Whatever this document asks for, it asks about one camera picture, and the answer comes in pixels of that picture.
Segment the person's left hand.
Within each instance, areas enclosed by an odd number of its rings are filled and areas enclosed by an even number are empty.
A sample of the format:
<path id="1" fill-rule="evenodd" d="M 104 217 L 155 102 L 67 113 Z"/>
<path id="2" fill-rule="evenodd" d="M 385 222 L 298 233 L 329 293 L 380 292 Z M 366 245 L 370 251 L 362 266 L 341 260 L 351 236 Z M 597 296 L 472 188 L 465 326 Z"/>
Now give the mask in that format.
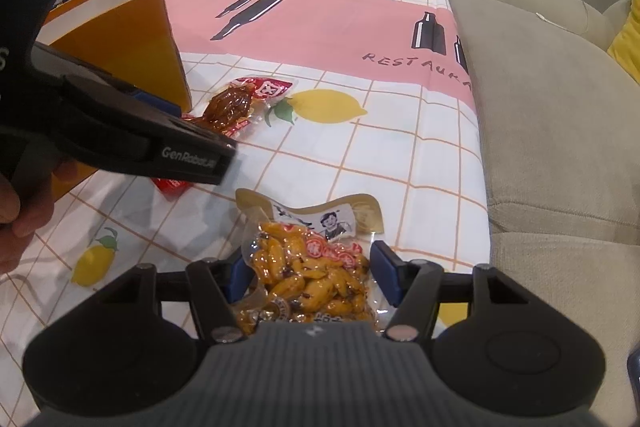
<path id="1" fill-rule="evenodd" d="M 13 271 L 32 241 L 35 231 L 44 227 L 53 215 L 52 179 L 72 181 L 77 174 L 76 162 L 67 159 L 58 164 L 49 178 L 40 183 L 32 196 L 23 202 L 14 187 L 1 177 L 1 239 L 0 269 L 2 274 Z"/>

